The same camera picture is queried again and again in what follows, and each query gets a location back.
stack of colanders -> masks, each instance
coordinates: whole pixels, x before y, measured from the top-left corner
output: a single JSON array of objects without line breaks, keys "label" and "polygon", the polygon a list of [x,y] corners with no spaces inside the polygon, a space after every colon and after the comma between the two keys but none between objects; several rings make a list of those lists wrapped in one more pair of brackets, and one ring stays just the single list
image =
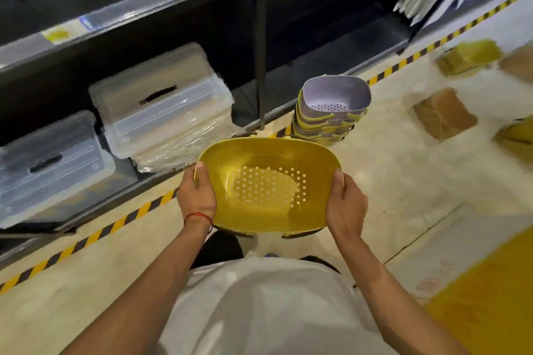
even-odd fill
[{"label": "stack of colanders", "polygon": [[370,88],[358,77],[311,78],[298,95],[293,134],[319,143],[341,141],[366,114],[370,101]]}]

red string bracelet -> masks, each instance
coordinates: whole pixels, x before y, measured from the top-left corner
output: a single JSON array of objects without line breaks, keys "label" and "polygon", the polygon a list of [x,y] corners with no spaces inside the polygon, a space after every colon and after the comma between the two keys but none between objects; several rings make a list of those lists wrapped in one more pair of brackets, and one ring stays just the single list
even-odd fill
[{"label": "red string bracelet", "polygon": [[209,223],[210,223],[210,227],[209,227],[209,231],[207,232],[207,234],[211,233],[211,230],[213,230],[213,221],[211,220],[211,218],[209,216],[207,216],[206,214],[202,213],[202,212],[193,212],[193,213],[189,213],[185,219],[183,219],[183,225],[185,226],[185,223],[187,222],[187,220],[191,217],[191,216],[200,216],[200,217],[205,217],[207,220],[209,220]]}]

yellow colander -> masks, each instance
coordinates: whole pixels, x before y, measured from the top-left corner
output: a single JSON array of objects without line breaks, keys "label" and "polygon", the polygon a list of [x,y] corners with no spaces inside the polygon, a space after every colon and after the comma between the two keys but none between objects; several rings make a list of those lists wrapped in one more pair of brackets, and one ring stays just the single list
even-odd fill
[{"label": "yellow colander", "polygon": [[286,138],[234,138],[199,160],[217,197],[213,224],[237,233],[301,234],[326,226],[336,156],[316,143]]}]

yellow and black striped tape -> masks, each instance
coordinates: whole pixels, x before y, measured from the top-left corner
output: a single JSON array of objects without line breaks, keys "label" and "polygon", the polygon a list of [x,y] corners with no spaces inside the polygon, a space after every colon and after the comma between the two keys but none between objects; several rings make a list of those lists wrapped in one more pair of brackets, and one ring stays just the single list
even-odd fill
[{"label": "yellow and black striped tape", "polygon": [[103,229],[98,230],[97,232],[91,234],[89,237],[86,237],[78,241],[76,244],[72,244],[70,247],[66,248],[65,250],[54,254],[47,260],[42,261],[39,264],[35,265],[34,267],[27,269],[26,271],[11,278],[9,281],[3,284],[0,284],[0,295],[3,293],[6,293],[11,288],[14,288],[15,286],[23,283],[29,278],[36,276],[39,272],[44,271],[45,269],[48,269],[51,266],[57,264],[58,262],[63,261],[65,258],[77,253],[78,251],[86,247],[89,247],[91,244],[97,242],[98,240],[103,239],[104,237],[110,234],[113,234],[119,229],[122,229],[125,225],[129,224],[130,222],[133,222],[135,219],[138,219],[139,217],[143,217],[144,215],[154,210],[155,208],[158,208],[161,205],[170,202],[173,198],[176,197],[176,192],[177,192],[177,189],[173,191],[169,191],[165,195],[158,197],[154,199],[153,201],[144,204],[139,209],[134,210],[133,212],[122,217],[116,222],[113,222],[112,224],[105,226]]},{"label": "yellow and black striped tape", "polygon": [[370,80],[367,81],[369,86],[372,86],[376,84],[377,82],[383,80],[387,76],[392,75],[393,73],[397,72],[398,70],[402,69],[403,67],[409,65],[410,63],[415,62],[420,57],[426,55],[428,52],[440,47],[441,45],[445,44],[446,42],[449,42],[453,40],[454,38],[457,38],[459,35],[467,32],[469,29],[475,27],[483,20],[488,19],[489,17],[492,17],[499,11],[502,11],[506,7],[510,6],[512,3],[516,2],[518,0],[506,0],[502,4],[499,4],[489,12],[485,13],[483,16],[478,17],[474,21],[471,21],[470,23],[466,24],[465,26],[461,27],[457,31],[452,32],[451,34],[448,34],[443,39],[433,42],[431,45],[427,46],[426,48],[423,48],[422,50],[418,51],[417,53],[409,56],[408,58],[402,59],[397,64],[391,66],[390,68],[386,69],[385,71],[381,72],[379,75],[372,77]]},{"label": "yellow and black striped tape", "polygon": [[[497,12],[505,9],[506,7],[510,6],[512,3],[516,2],[518,0],[506,0],[502,4],[496,6],[494,9],[490,10],[488,13],[485,13],[483,16],[478,17],[476,20],[468,23],[464,27],[461,27],[457,31],[454,31],[453,33],[445,36],[442,40],[439,40],[437,42],[432,43],[428,47],[422,49],[421,51],[418,51],[417,53],[409,56],[406,59],[402,59],[397,64],[393,65],[392,67],[388,68],[387,70],[379,73],[379,75],[372,77],[370,80],[367,81],[369,86],[372,86],[376,84],[377,82],[383,80],[387,76],[390,76],[391,74],[397,72],[398,70],[402,69],[403,67],[409,65],[412,62],[415,62],[420,57],[426,55],[429,51],[432,51],[439,46],[445,44],[446,42],[449,42],[453,40],[454,38],[458,37],[459,35],[465,33],[469,29],[475,27],[477,24],[482,22],[483,20],[486,20],[487,18],[495,15]],[[286,128],[281,129],[279,132],[275,133],[274,135],[270,136],[271,138],[281,138],[285,135],[290,135],[290,125]],[[24,281],[34,277],[39,272],[44,271],[45,269],[50,268],[51,266],[57,264],[58,262],[64,260],[65,258],[77,253],[78,251],[90,246],[91,244],[97,242],[98,240],[113,234],[119,229],[122,229],[125,225],[129,224],[130,222],[133,222],[135,219],[138,219],[139,217],[143,217],[148,212],[154,210],[155,208],[160,207],[163,204],[166,204],[170,202],[173,198],[176,197],[177,189],[173,191],[167,192],[165,195],[158,197],[154,199],[152,202],[148,202],[144,204],[141,208],[134,210],[130,214],[124,216],[123,218],[117,220],[116,222],[107,225],[103,229],[98,230],[97,232],[91,234],[89,237],[86,237],[80,241],[78,241],[76,244],[71,245],[70,247],[66,248],[63,251],[60,251],[47,260],[44,260],[40,262],[39,264],[27,269],[26,271],[14,276],[7,282],[4,282],[0,284],[0,295],[3,293],[6,293],[10,289],[14,288],[15,286],[23,283]]]}]

storage box handle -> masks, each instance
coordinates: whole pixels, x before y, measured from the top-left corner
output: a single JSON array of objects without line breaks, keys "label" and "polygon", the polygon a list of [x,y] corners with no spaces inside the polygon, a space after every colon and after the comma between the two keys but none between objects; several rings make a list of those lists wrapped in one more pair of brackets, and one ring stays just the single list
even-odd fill
[{"label": "storage box handle", "polygon": [[54,163],[60,162],[63,159],[63,155],[57,155],[46,160],[42,160],[37,163],[35,166],[30,167],[30,173],[37,173],[41,170],[46,169],[48,166],[51,166]]},{"label": "storage box handle", "polygon": [[172,87],[167,87],[166,89],[162,89],[159,91],[156,91],[155,93],[150,94],[150,96],[146,97],[144,100],[139,101],[141,105],[144,105],[146,103],[150,103],[150,101],[155,100],[156,98],[159,98],[161,96],[164,96],[167,93],[170,93],[171,91],[174,91],[177,89],[177,86],[174,84]]}]

